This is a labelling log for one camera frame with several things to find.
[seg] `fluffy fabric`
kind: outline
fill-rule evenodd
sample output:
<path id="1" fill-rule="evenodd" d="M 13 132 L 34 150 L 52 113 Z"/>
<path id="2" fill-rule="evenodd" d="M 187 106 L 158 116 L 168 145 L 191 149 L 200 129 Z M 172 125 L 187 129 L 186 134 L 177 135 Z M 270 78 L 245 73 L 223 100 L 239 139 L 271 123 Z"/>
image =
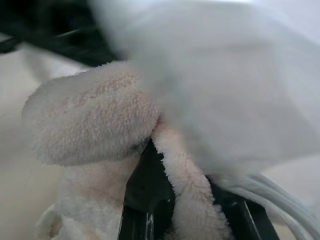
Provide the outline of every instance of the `fluffy fabric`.
<path id="1" fill-rule="evenodd" d="M 49 81 L 27 101 L 22 119 L 36 156 L 67 166 L 36 240 L 117 239 L 126 183 L 150 138 L 176 195 L 164 239 L 232 239 L 208 180 L 138 82 L 128 63 L 114 62 Z"/>
<path id="2" fill-rule="evenodd" d="M 41 85 L 22 111 L 36 157 L 74 166 L 143 150 L 159 113 L 138 80 L 128 63 L 113 62 Z"/>

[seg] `cream plush fabric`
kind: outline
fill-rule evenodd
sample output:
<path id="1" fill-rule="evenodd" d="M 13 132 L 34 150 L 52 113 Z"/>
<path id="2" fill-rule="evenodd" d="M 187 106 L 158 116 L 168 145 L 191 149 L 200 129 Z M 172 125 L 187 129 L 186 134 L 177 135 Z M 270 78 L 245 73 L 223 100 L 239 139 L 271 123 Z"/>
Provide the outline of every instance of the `cream plush fabric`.
<path id="1" fill-rule="evenodd" d="M 164 239 L 233 239 L 208 180 L 139 82 L 128 62 L 113 62 L 50 80 L 26 102 L 22 121 L 34 154 L 66 166 L 36 240 L 116 240 L 126 183 L 150 138 L 176 195 Z"/>

